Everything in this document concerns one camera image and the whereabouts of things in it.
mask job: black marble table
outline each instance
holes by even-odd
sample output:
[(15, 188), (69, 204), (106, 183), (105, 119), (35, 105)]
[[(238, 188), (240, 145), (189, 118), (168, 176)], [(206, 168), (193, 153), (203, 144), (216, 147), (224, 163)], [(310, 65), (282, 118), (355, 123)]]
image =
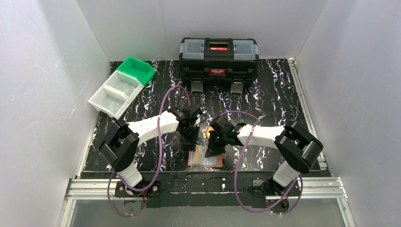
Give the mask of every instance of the black marble table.
[[(220, 113), (229, 110), (241, 110), (260, 118), (261, 126), (279, 126), (288, 121), (298, 121), (307, 127), (304, 113), (299, 102), (295, 84), (286, 59), (260, 60), (259, 75), (254, 85), (239, 94), (229, 93), (227, 88), (206, 87), (203, 93), (190, 93), (191, 102), (200, 103), (200, 108), (207, 115), (206, 122), (200, 125), (198, 141), (207, 146), (204, 136), (209, 122)], [(181, 81), (177, 73), (178, 61), (151, 61), (156, 70), (151, 82), (142, 90), (125, 114), (127, 122), (140, 121), (158, 115), (164, 93)], [(111, 63), (111, 73), (121, 62)], [(183, 91), (175, 90), (170, 93), (165, 110), (172, 106), (181, 107), (187, 104)], [(230, 114), (226, 117), (235, 125), (238, 122), (253, 124), (255, 119), (240, 114)], [(93, 141), (89, 147), (84, 172), (107, 172), (108, 163), (94, 148), (94, 143), (102, 138), (108, 125), (114, 119), (100, 113), (96, 128), (93, 132)], [(237, 165), (239, 152), (242, 147), (227, 146), (226, 159), (223, 167), (201, 168), (188, 166), (188, 152), (180, 150), (178, 144), (179, 133), (169, 133), (162, 136), (164, 142), (162, 171), (232, 171)], [(158, 141), (148, 140), (142, 144), (135, 155), (134, 163), (139, 171), (155, 171), (158, 157)], [(282, 162), (283, 157), (278, 150), (259, 146), (249, 146), (240, 163), (240, 171), (274, 171)], [(314, 170), (320, 170), (316, 163)]]

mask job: orange object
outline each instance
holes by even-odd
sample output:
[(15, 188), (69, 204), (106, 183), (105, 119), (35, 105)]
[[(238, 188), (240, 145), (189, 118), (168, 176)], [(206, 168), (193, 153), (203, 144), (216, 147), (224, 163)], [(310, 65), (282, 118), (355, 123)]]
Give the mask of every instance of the orange object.
[(206, 138), (208, 138), (208, 140), (210, 139), (210, 131), (214, 131), (214, 129), (209, 126), (205, 133)]

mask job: toolbox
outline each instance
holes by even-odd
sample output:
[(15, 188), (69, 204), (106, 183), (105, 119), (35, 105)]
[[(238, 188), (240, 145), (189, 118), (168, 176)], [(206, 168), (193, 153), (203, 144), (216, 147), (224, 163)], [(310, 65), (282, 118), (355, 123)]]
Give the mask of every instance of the toolbox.
[(254, 39), (184, 38), (178, 73), (192, 92), (218, 85), (242, 93), (258, 77), (258, 64)]

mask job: floor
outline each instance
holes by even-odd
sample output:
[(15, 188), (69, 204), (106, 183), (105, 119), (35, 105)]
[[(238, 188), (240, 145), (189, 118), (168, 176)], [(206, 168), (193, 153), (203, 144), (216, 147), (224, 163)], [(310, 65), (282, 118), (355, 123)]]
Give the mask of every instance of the floor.
[[(142, 90), (132, 105), (123, 114), (127, 121), (140, 121), (158, 114), (164, 92), (173, 85), (181, 84), (177, 73), (178, 61), (149, 62), (156, 70), (151, 82)], [(111, 72), (114, 72), (121, 62), (111, 63)], [(204, 132), (215, 115), (229, 110), (241, 110), (258, 116), (262, 126), (279, 126), (288, 121), (298, 121), (307, 127), (302, 107), (296, 92), (295, 84), (286, 59), (260, 60), (258, 78), (241, 95), (231, 94), (227, 88), (219, 86), (208, 87), (203, 93), (191, 93), (191, 102), (200, 106), (207, 115), (206, 122), (200, 125), (200, 145), (207, 145)], [(168, 99), (168, 107), (187, 104), (182, 91), (172, 92)], [(238, 114), (228, 115), (233, 124), (246, 122), (252, 124), (254, 119)], [(89, 147), (85, 162), (84, 173), (108, 172), (107, 162), (94, 149), (96, 140), (102, 138), (107, 126), (113, 122), (104, 113), (100, 113), (93, 132), (93, 141)], [(232, 171), (237, 163), (241, 147), (227, 146), (227, 157), (222, 168), (189, 167), (188, 154), (179, 149), (179, 133), (170, 133), (163, 136), (164, 145), (162, 171)], [(139, 171), (155, 171), (157, 165), (158, 145), (156, 140), (150, 140), (139, 147), (134, 163)], [(259, 146), (250, 146), (246, 151), (240, 166), (240, 171), (274, 171), (282, 162), (282, 155), (278, 150)], [(313, 170), (320, 170), (316, 163)]]

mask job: wall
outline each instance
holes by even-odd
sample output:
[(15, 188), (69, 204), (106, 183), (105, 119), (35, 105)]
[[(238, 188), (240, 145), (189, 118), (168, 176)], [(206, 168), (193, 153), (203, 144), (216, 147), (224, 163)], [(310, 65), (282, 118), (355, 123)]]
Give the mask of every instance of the wall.
[(357, 226), (399, 226), (401, 2), (329, 0), (297, 58)]
[(327, 0), (77, 0), (108, 60), (178, 59), (184, 37), (254, 38), (260, 58), (298, 56)]
[(108, 71), (75, 1), (1, 1), (0, 226), (58, 225)]

